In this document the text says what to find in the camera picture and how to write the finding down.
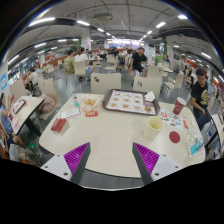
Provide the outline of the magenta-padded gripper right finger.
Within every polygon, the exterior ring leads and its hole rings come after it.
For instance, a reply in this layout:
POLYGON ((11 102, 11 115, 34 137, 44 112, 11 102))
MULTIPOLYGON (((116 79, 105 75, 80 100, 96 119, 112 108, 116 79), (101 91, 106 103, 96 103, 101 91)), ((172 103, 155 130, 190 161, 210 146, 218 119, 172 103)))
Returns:
POLYGON ((132 153, 144 185, 150 184, 182 169, 182 167, 166 154, 157 154, 151 149, 133 143, 132 153))

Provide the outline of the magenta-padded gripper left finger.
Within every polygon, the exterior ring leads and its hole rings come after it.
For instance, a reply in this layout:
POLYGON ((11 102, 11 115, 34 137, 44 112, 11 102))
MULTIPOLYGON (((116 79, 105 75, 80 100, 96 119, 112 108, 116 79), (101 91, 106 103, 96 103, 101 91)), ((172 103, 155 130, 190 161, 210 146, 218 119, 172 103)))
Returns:
POLYGON ((87 142, 64 155, 54 155, 42 166, 42 169, 79 185, 90 152, 90 143, 87 142))

